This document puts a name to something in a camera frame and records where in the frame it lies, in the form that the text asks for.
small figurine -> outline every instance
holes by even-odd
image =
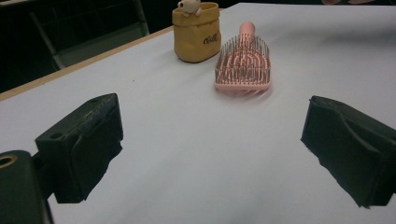
[[[191,13],[196,16],[201,14],[201,0],[181,0],[177,6],[183,9],[183,16],[189,17]]]

yellow cup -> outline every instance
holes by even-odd
[[[219,5],[201,3],[199,16],[191,13],[183,15],[181,8],[172,12],[174,24],[175,54],[188,63],[204,61],[220,51],[221,33],[219,29]]]

white table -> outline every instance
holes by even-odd
[[[120,97],[124,150],[88,201],[49,198],[56,223],[396,223],[395,197],[359,208],[300,141],[312,95],[396,128],[396,7],[238,4],[222,41],[243,21],[271,50],[263,95],[216,91],[218,57],[181,62],[170,32],[0,102],[0,150],[34,154],[85,101]]]

hairbrush bristle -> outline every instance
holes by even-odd
[[[265,42],[255,35],[239,35],[220,50],[215,86],[226,90],[266,90],[271,81],[270,71]]]

wooden table edge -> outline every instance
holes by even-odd
[[[170,32],[170,31],[173,31],[173,26],[167,27],[167,28],[165,28],[163,30],[160,30],[160,31],[158,31],[156,33],[153,33],[153,34],[143,36],[143,37],[141,37],[139,39],[136,39],[135,41],[132,41],[132,42],[130,42],[128,44],[119,46],[119,47],[117,47],[115,49],[111,49],[111,50],[106,51],[106,52],[104,52],[102,54],[99,54],[99,55],[96,55],[94,57],[91,57],[90,59],[87,59],[87,60],[85,60],[83,62],[76,63],[74,65],[66,67],[66,68],[64,68],[62,70],[59,70],[59,71],[54,72],[52,74],[49,74],[47,76],[38,78],[36,80],[33,80],[33,81],[28,82],[26,84],[23,84],[23,85],[21,85],[19,87],[16,87],[14,89],[9,90],[9,91],[4,91],[4,92],[0,93],[0,102],[6,100],[8,98],[11,98],[13,96],[16,96],[18,94],[21,94],[21,93],[23,93],[25,91],[29,91],[29,90],[37,87],[37,86],[44,85],[44,84],[46,84],[48,82],[51,82],[52,80],[54,80],[56,78],[63,77],[65,75],[67,75],[67,74],[70,74],[70,73],[72,73],[74,71],[77,71],[80,68],[88,66],[88,65],[90,65],[92,63],[96,63],[96,62],[98,62],[100,60],[103,60],[104,58],[107,58],[107,57],[109,57],[111,55],[119,53],[119,52],[121,52],[121,51],[123,51],[125,49],[129,49],[129,48],[131,48],[133,46],[136,46],[138,44],[141,44],[141,43],[143,43],[145,41],[148,41],[148,40],[150,40],[150,39],[152,39],[154,37],[157,37],[159,35],[166,34],[166,33]]]

